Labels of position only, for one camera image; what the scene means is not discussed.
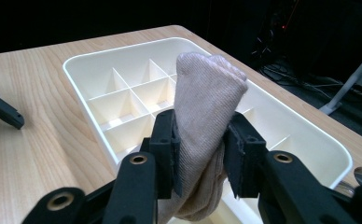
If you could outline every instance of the wooden table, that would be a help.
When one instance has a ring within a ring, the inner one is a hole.
[[[180,26],[109,35],[0,53],[0,97],[24,116],[21,130],[0,120],[0,223],[21,223],[47,193],[77,187],[90,193],[114,179],[84,119],[63,63],[79,54],[184,37],[244,70],[248,78],[350,151],[362,166],[362,137]],[[345,180],[356,185],[353,172]]]

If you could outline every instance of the dark background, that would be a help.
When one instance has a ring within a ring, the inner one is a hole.
[[[285,54],[301,79],[362,62],[362,0],[0,1],[0,52],[171,24],[253,68]]]

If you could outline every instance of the beige sock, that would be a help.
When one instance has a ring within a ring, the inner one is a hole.
[[[226,177],[222,135],[247,91],[246,75],[220,55],[180,54],[174,112],[181,138],[182,197],[159,200],[159,223],[197,221],[217,207]]]

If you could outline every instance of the organizer tray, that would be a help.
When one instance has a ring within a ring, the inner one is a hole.
[[[78,55],[64,63],[81,109],[116,172],[121,160],[151,135],[155,117],[173,108],[176,58],[191,51],[210,55],[174,37]],[[293,153],[322,185],[335,188],[352,167],[346,148],[255,83],[248,80],[248,86],[236,111],[259,131],[268,150]],[[235,200],[228,181],[217,210],[206,223],[222,223],[221,217],[260,221],[257,200]]]

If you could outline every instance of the white organizer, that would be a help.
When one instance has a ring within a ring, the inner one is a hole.
[[[175,37],[78,55],[64,63],[81,109],[116,172],[121,160],[151,135],[155,117],[173,108],[176,58],[191,51],[210,55]],[[346,148],[253,82],[248,85],[236,110],[259,131],[267,148],[295,154],[322,185],[335,188],[352,167]],[[260,220],[257,200],[235,200],[227,181],[218,209],[201,223],[224,220]]]

